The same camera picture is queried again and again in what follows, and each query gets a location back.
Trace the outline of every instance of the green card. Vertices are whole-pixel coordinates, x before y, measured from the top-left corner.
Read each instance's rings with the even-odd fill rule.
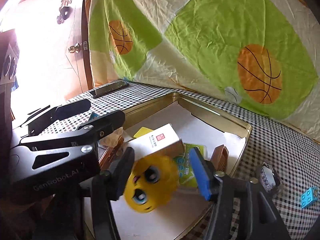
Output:
[[[205,146],[199,144],[184,143],[184,153],[175,157],[173,160],[176,162],[179,170],[179,184],[185,187],[198,187],[196,177],[190,165],[189,150],[197,147],[202,156],[204,156]]]

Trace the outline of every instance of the checkered tablecloth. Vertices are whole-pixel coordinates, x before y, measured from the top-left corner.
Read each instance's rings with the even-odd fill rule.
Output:
[[[320,171],[320,146],[308,137],[267,117],[209,96],[131,82],[129,87],[97,99],[92,99],[90,94],[85,92],[69,100],[68,102],[73,102],[87,98],[91,101],[91,109],[70,119],[55,122],[44,133],[72,131],[80,123],[86,122],[92,111],[103,115],[175,91],[209,103],[252,125],[252,134],[235,177],[248,180],[254,176],[257,165],[263,161],[269,161],[278,172],[284,186],[283,192],[279,193],[273,202],[286,224],[291,238],[303,239],[320,214],[320,201],[306,209],[300,207],[300,195],[311,186],[320,186],[318,173]],[[238,212],[238,202],[235,201],[230,230],[231,239],[235,239],[237,235]],[[185,236],[185,239],[203,238],[209,215]]]

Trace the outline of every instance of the door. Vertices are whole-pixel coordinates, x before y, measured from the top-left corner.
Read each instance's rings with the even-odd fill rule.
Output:
[[[85,70],[89,52],[83,52],[83,47],[87,49],[82,41],[83,0],[65,0],[67,13],[59,22],[63,1],[22,0],[1,23],[3,31],[15,28],[20,47],[19,87],[11,93],[16,118],[47,105],[60,105],[92,87],[87,81],[91,73]]]

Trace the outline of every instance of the smartphone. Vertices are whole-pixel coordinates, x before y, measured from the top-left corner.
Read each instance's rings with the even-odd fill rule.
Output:
[[[89,93],[91,94],[91,96],[93,98],[98,98],[98,97],[101,97],[103,95],[106,95],[107,93],[110,93],[112,91],[115,91],[115,90],[118,90],[120,88],[124,88],[124,87],[127,87],[129,86],[129,83],[126,83],[124,81],[118,81],[118,82],[115,82],[113,84],[110,84],[110,85],[106,85],[104,87],[100,87],[100,88],[96,88],[92,91],[89,91]]]

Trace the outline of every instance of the cartoon mouth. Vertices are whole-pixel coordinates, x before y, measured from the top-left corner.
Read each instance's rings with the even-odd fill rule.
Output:
[[[138,179],[140,179],[140,176],[134,176],[133,178],[133,183],[136,184]]]

